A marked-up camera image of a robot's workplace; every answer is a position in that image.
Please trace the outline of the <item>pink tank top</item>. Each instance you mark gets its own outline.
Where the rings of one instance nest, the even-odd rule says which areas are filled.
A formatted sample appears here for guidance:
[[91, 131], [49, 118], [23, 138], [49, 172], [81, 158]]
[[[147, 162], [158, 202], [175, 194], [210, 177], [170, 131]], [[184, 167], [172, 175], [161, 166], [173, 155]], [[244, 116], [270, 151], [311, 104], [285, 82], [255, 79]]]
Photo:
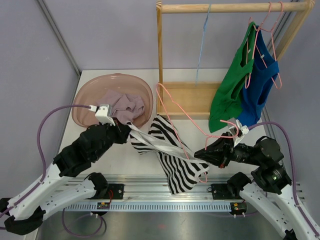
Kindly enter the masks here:
[[145, 104], [140, 95], [119, 93], [109, 89], [97, 104], [111, 106], [111, 116], [122, 124], [132, 123], [145, 112]]

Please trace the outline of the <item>black white striped tank top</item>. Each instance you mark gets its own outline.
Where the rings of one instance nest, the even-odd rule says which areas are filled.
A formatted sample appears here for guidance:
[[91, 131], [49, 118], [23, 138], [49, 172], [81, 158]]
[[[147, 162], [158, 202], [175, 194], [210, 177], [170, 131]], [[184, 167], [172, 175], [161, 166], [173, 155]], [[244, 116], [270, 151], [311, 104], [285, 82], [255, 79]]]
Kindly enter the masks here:
[[131, 128], [130, 144], [140, 155], [156, 153], [172, 195], [192, 190], [200, 182], [200, 177], [208, 173], [210, 165], [194, 157], [166, 118], [156, 115], [147, 133], [132, 123], [128, 126]]

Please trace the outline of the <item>green tank top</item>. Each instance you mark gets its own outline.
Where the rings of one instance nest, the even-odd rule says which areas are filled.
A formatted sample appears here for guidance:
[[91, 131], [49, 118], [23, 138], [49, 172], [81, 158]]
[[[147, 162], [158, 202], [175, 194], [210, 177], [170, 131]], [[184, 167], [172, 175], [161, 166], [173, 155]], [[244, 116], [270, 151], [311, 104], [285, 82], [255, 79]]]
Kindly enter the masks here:
[[255, 41], [254, 27], [255, 22], [250, 22], [244, 39], [236, 51], [229, 69], [217, 89], [210, 106], [208, 128], [211, 133], [224, 128], [227, 121], [237, 118], [242, 112], [241, 90], [245, 85], [245, 78], [252, 73], [254, 60], [251, 59], [252, 53], [247, 58], [248, 47], [252, 48]]

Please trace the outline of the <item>light blue wire hanger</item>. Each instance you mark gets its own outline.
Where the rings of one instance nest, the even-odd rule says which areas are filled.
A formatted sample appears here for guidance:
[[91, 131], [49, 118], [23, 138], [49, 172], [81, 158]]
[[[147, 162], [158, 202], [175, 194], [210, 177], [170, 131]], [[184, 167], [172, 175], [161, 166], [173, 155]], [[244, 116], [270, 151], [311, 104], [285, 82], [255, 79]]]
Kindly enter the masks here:
[[210, 11], [211, 11], [211, 5], [212, 5], [211, 3], [208, 5], [206, 17], [205, 17], [205, 20], [204, 20], [204, 23], [203, 23], [203, 30], [202, 30], [202, 37], [201, 37], [201, 44], [200, 44], [200, 52], [199, 52], [197, 68], [196, 68], [196, 74], [195, 74], [195, 86], [196, 87], [198, 85], [199, 70], [200, 70], [201, 59], [202, 59], [202, 54], [203, 54], [203, 47], [204, 47], [205, 36], [206, 36], [206, 31], [207, 31], [208, 18], [209, 18], [209, 14], [210, 14]]

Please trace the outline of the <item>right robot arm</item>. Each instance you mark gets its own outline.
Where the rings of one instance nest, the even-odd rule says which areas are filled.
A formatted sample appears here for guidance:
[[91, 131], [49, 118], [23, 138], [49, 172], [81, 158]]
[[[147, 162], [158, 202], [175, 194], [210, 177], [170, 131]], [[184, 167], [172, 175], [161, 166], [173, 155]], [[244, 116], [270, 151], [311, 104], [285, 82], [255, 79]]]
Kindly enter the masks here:
[[279, 163], [284, 155], [275, 139], [263, 136], [248, 146], [223, 137], [196, 151], [194, 157], [219, 168], [229, 162], [256, 166], [251, 178], [238, 172], [227, 181], [228, 195], [250, 203], [284, 240], [320, 238], [320, 226], [298, 199], [293, 180]]

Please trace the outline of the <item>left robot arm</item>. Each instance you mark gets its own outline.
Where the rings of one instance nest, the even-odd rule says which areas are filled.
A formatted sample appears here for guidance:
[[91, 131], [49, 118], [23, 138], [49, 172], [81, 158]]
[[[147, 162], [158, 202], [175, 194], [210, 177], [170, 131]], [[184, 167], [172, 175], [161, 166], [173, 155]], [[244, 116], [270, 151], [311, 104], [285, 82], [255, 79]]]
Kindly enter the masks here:
[[8, 215], [4, 221], [7, 232], [26, 235], [55, 213], [85, 199], [103, 199], [109, 190], [100, 172], [89, 174], [84, 181], [56, 193], [58, 187], [89, 169], [113, 145], [127, 142], [131, 128], [115, 125], [91, 125], [53, 159], [44, 177], [40, 177], [25, 191], [13, 198], [0, 200], [0, 211]]

